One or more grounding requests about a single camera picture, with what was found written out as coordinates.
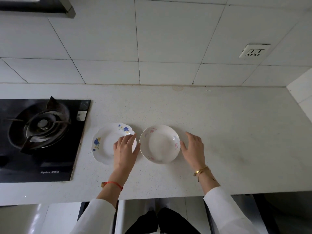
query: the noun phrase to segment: sticker on stove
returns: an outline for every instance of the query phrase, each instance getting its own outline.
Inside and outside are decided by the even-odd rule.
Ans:
[[[77,121],[85,121],[85,117],[87,116],[87,111],[78,111],[77,113]]]
[[[48,173],[59,173],[60,171],[49,171],[49,172],[41,172],[41,174],[48,174]]]

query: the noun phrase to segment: range hood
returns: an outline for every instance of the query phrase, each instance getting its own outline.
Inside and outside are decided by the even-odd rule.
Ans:
[[[0,13],[64,16],[74,18],[76,13],[69,0],[0,0]]]

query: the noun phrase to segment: person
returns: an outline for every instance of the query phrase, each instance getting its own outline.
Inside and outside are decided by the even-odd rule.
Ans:
[[[232,197],[227,194],[216,181],[210,169],[206,166],[204,144],[201,138],[186,132],[189,147],[180,141],[182,154],[196,173],[205,194],[211,216],[220,234],[259,234],[253,224],[243,214]],[[102,191],[93,199],[71,234],[109,234],[110,225],[114,218],[115,207],[122,187],[135,164],[140,150],[140,143],[132,152],[132,145],[136,134],[120,137],[114,144],[114,171],[105,183]],[[126,234],[147,234],[157,231],[161,233],[199,233],[181,215],[169,209],[162,208],[158,214],[154,210],[148,211],[127,230]]]

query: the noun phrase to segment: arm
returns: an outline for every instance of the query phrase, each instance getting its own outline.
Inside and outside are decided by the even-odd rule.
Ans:
[[[114,171],[108,181],[117,182],[121,187],[127,181],[140,151],[139,143],[132,153],[135,139],[136,134],[127,135],[114,144]],[[106,184],[96,199],[90,202],[71,234],[108,234],[120,192],[118,185]]]
[[[206,166],[204,144],[200,137],[188,132],[186,135],[189,147],[187,149],[184,142],[180,141],[182,153],[196,172]],[[202,173],[197,173],[197,178],[205,194],[204,201],[220,234],[259,234],[232,197],[220,187],[209,168],[205,168]]]

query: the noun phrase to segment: hand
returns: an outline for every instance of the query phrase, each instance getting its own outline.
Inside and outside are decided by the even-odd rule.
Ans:
[[[181,149],[185,160],[189,163],[194,172],[202,169],[205,163],[204,144],[201,138],[189,132],[185,132],[189,139],[189,148],[187,149],[184,142],[180,141]]]
[[[132,152],[132,145],[136,139],[136,133],[134,135],[126,135],[120,137],[116,143],[114,143],[114,170],[122,171],[129,175],[135,160],[140,151],[140,143],[135,147]]]

